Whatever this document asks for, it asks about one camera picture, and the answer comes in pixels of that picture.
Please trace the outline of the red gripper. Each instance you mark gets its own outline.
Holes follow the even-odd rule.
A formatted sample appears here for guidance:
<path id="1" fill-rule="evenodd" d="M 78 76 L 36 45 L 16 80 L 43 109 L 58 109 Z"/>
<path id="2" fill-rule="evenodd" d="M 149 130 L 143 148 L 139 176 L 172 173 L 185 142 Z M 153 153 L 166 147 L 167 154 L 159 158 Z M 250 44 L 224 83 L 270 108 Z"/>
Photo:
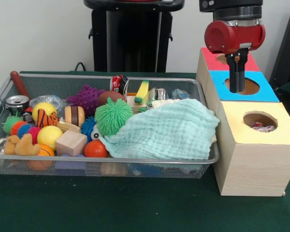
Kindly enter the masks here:
<path id="1" fill-rule="evenodd" d="M 226 54 L 230 74 L 230 92 L 244 91 L 248 50 L 258 49 L 263 44 L 264 39 L 264 25 L 240 27 L 229 26 L 223 21 L 213 21 L 207 26 L 204 33 L 206 47 L 213 54 Z M 237 51 L 239 60 L 236 63 L 233 53 Z"/>

